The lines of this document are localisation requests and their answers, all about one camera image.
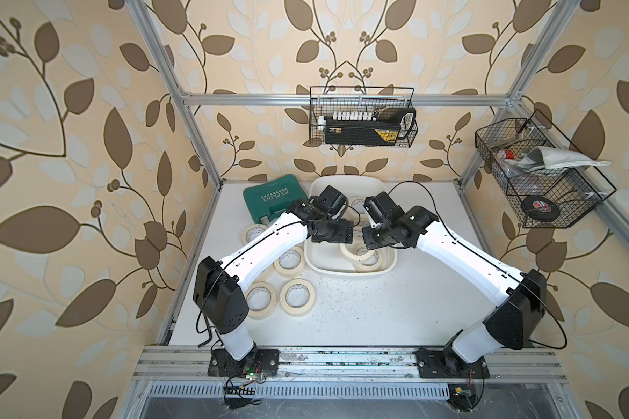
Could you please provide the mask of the white plastic storage tray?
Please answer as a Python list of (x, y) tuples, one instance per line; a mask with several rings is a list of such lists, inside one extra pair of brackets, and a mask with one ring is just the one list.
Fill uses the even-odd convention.
[[(332, 186), (342, 192), (348, 199), (352, 197), (374, 197), (385, 192), (384, 183), (366, 176), (326, 176), (315, 180), (309, 188), (309, 195), (318, 196), (327, 186)], [(352, 221), (356, 226), (365, 212), (358, 212), (348, 207), (344, 218)], [(343, 278), (370, 278), (386, 274), (398, 262), (398, 252), (391, 247), (379, 249), (384, 253), (384, 266), (378, 272), (356, 272), (352, 263), (342, 256), (339, 244), (318, 243), (310, 240), (305, 243), (305, 260), (309, 267), (321, 275)]]

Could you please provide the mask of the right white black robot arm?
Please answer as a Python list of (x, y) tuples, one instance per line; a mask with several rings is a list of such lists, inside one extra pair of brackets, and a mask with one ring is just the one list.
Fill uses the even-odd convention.
[(435, 212), (422, 206), (404, 211), (386, 192), (364, 201), (370, 226), (363, 228), (368, 250), (403, 247), (422, 251), (475, 286), (494, 310), (460, 331), (442, 349), (454, 375), (500, 348), (520, 350), (547, 312), (547, 279), (522, 272), (488, 255), (454, 233)]

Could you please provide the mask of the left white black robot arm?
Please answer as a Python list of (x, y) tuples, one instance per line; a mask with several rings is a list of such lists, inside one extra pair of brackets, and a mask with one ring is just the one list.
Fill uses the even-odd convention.
[(332, 186), (311, 198), (299, 198), (260, 235), (220, 259), (197, 264), (193, 302), (219, 333), (225, 352), (238, 363), (253, 361), (256, 344), (246, 329), (249, 305), (245, 293), (284, 253), (307, 239), (315, 243), (350, 244), (354, 223), (342, 214), (347, 197)]

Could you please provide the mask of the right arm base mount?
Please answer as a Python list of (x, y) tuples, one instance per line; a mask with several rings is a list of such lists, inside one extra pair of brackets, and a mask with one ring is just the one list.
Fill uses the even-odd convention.
[(419, 348), (415, 353), (419, 377), (422, 379), (489, 379), (484, 359), (467, 363), (452, 349)]

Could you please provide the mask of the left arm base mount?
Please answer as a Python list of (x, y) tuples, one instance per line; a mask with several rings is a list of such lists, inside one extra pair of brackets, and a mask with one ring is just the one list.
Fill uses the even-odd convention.
[(210, 377), (274, 377), (277, 375), (280, 360), (277, 349), (252, 349), (240, 361), (235, 360), (225, 349), (214, 349), (207, 375)]

